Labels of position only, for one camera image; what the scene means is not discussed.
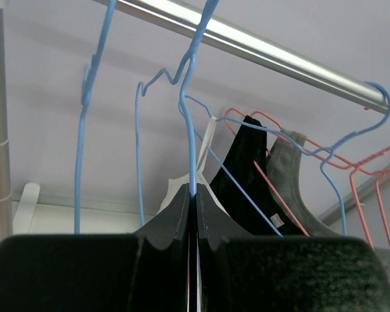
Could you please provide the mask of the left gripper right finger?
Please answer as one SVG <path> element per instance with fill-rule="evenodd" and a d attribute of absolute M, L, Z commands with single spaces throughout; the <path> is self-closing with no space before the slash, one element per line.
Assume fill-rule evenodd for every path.
<path fill-rule="evenodd" d="M 202 184 L 196 194 L 196 217 L 202 285 L 221 286 L 228 279 L 228 243 L 248 239 L 250 233 L 217 206 Z"/>

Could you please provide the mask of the white tank top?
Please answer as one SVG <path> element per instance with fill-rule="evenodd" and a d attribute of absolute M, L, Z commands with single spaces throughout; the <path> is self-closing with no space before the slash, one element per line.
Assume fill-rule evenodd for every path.
<path fill-rule="evenodd" d="M 209 123 L 205 130 L 204 137 L 201 140 L 201 148 L 197 160 L 198 183 L 206 187 L 213 201 L 215 202 L 216 206 L 228 215 L 228 213 L 226 212 L 226 210 L 224 209 L 224 207 L 222 206 L 222 204 L 219 202 L 218 198 L 214 194 L 211 186 L 208 184 L 206 178 L 203 176 L 203 171 L 208 156 L 207 146 L 210 146 L 213 141 L 213 137 L 216 129 L 216 121 L 217 121 L 216 117 L 214 116 L 210 117 Z M 183 175 L 179 178 L 168 180 L 168 189 L 166 192 L 166 196 L 164 197 L 157 214 L 159 214 L 163 209 L 165 209 L 171 203 L 171 201 L 173 200 L 174 196 L 181 188 L 181 186 L 187 183 L 189 183 L 189 174 Z"/>

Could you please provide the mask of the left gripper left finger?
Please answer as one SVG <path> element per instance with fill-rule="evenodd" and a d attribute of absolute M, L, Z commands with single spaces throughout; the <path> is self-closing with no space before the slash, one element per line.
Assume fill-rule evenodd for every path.
<path fill-rule="evenodd" d="M 135 283 L 155 286 L 170 281 L 186 284 L 190 194 L 181 185 L 172 201 L 135 232 Z"/>

